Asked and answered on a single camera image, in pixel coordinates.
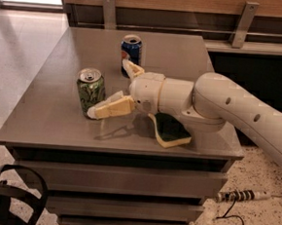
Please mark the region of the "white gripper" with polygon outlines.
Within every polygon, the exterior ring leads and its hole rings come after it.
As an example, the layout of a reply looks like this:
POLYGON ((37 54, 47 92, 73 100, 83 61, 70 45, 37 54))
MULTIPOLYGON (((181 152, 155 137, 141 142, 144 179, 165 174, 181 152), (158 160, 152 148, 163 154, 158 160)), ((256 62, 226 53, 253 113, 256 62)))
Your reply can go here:
POLYGON ((155 72, 145 73, 142 67, 129 59, 123 60, 123 69, 129 79, 133 80, 129 86, 130 95, 124 95, 123 92, 110 95, 88 109, 90 118, 119 117, 130 114, 135 107, 143 113, 158 113, 159 95, 165 76, 155 72))

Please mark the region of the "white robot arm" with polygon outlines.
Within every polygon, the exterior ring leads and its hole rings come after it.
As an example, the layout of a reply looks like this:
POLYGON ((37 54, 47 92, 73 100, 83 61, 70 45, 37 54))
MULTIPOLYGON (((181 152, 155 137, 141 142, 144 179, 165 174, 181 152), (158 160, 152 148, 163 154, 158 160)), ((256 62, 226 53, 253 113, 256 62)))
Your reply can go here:
POLYGON ((129 94, 116 92, 88 109, 92 119, 130 114, 137 109, 154 123, 155 138, 164 148, 192 141, 196 130, 218 131, 230 123, 282 167, 282 113, 215 72, 195 82, 146 72, 123 61, 130 78, 129 94))

